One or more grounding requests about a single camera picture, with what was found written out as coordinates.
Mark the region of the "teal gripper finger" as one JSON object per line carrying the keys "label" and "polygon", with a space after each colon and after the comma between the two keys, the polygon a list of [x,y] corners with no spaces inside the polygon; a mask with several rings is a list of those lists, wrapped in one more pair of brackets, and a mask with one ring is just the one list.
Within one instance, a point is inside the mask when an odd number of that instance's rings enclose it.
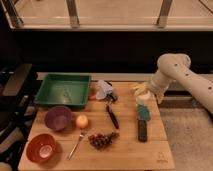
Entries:
{"label": "teal gripper finger", "polygon": [[138,105],[137,112],[139,120],[149,121],[151,119],[150,111],[147,106]]}

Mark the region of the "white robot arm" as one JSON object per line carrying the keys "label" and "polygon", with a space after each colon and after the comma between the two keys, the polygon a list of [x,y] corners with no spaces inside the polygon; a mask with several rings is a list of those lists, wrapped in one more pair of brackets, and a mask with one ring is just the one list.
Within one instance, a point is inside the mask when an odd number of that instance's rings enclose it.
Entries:
{"label": "white robot arm", "polygon": [[142,105],[152,95],[161,103],[170,84],[177,81],[207,110],[213,122],[213,82],[192,72],[190,65],[191,59],[186,54],[161,55],[157,60],[156,73],[134,93],[136,103]]}

